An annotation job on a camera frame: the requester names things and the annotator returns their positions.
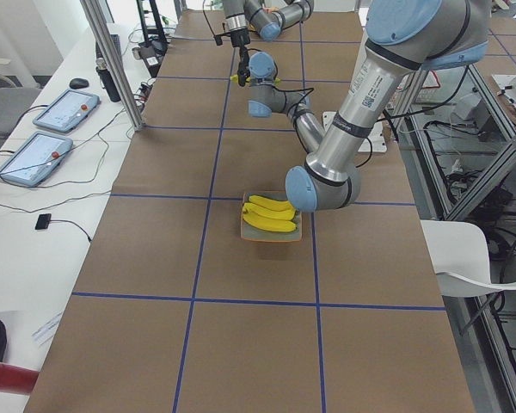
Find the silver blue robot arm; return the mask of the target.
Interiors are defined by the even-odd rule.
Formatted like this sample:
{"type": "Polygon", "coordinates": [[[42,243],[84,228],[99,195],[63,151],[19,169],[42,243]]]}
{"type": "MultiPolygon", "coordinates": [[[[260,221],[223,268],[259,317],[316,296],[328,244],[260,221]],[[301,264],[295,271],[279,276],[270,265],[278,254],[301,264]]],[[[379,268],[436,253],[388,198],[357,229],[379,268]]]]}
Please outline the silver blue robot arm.
{"type": "Polygon", "coordinates": [[[267,9],[260,1],[228,0],[224,5],[224,32],[215,34],[214,40],[218,46],[227,37],[234,48],[239,50],[239,66],[236,78],[239,86],[243,87],[250,78],[249,27],[252,27],[264,41],[276,40],[280,33],[310,18],[315,8],[313,0],[286,1],[286,6],[280,9],[267,9]]]}
{"type": "Polygon", "coordinates": [[[277,89],[266,52],[249,60],[249,114],[286,114],[307,152],[286,175],[286,197],[301,212],[354,202],[360,178],[354,157],[397,86],[418,70],[448,69],[482,59],[488,46],[489,1],[374,1],[365,25],[365,59],[328,128],[303,93],[277,89]]]}

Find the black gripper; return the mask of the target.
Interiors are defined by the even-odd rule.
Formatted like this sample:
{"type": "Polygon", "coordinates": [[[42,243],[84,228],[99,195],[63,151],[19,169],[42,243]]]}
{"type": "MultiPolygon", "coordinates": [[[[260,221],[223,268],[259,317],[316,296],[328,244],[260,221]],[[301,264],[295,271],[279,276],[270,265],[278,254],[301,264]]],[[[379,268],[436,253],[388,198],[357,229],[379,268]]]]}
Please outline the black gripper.
{"type": "Polygon", "coordinates": [[[231,32],[231,44],[233,47],[239,48],[239,64],[237,67],[237,83],[240,87],[246,85],[250,77],[249,70],[249,50],[246,45],[250,43],[249,30],[247,28],[239,28],[231,32]]]}

